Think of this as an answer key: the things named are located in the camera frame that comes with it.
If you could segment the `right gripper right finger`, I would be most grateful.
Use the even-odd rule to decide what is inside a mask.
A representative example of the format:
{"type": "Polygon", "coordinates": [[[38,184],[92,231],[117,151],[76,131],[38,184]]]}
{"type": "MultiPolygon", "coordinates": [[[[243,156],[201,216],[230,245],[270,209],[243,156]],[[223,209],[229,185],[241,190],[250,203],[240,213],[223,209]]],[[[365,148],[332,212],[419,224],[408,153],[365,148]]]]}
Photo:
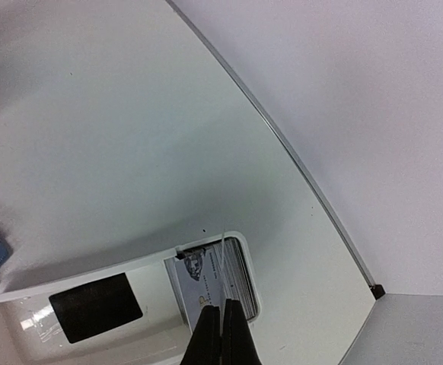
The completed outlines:
{"type": "Polygon", "coordinates": [[[221,364],[262,364],[239,300],[225,301],[221,334],[221,364]]]}

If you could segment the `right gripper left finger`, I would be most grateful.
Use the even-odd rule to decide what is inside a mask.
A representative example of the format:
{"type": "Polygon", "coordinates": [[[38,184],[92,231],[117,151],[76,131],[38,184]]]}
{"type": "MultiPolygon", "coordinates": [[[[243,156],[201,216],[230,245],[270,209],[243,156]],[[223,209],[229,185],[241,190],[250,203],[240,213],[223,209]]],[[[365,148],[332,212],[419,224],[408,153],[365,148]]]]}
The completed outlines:
{"type": "Polygon", "coordinates": [[[204,306],[181,365],[218,365],[221,358],[220,308],[204,306]]]}

